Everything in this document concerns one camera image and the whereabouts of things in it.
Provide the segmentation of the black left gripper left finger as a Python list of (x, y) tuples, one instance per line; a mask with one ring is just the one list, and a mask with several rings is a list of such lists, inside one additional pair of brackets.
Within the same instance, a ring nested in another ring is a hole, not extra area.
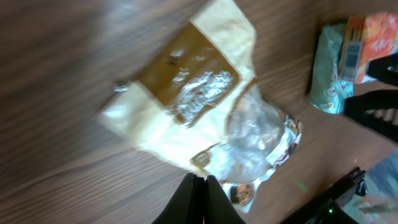
[(202, 224), (205, 216), (205, 180), (188, 173), (153, 224)]

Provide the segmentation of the orange snack packet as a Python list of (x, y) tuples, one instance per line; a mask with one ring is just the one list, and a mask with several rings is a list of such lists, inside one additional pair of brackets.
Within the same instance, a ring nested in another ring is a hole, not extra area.
[(361, 84), (375, 79), (368, 75), (370, 61), (397, 53), (397, 14), (379, 12), (350, 17), (338, 64), (340, 80)]

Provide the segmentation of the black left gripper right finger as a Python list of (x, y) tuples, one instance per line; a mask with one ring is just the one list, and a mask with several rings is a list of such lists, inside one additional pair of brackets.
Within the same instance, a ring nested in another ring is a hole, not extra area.
[(205, 189), (204, 221), (206, 224), (245, 224), (215, 176), (207, 177)]

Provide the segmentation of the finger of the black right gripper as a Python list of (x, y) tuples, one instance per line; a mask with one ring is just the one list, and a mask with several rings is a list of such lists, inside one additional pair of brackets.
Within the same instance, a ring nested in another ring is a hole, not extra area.
[(347, 98), (343, 114), (397, 143), (397, 90), (376, 90)]
[(397, 72), (390, 67), (397, 66), (397, 54), (388, 55), (369, 62), (367, 73), (380, 82), (397, 86)]

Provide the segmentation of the teal tissue pouch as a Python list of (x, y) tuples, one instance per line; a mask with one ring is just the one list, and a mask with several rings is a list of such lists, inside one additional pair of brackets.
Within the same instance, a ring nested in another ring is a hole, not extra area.
[(345, 99), (354, 93), (353, 83), (338, 79), (338, 62), (345, 31), (344, 23), (323, 27), (313, 63), (310, 103), (329, 114), (343, 112)]

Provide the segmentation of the beige glossy plastic package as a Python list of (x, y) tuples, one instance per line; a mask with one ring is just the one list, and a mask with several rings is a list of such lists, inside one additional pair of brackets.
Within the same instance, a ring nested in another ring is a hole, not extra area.
[(115, 86), (101, 121), (135, 149), (215, 176), (233, 207), (247, 213), (303, 129), (262, 97), (255, 42), (234, 1), (207, 2), (135, 80)]

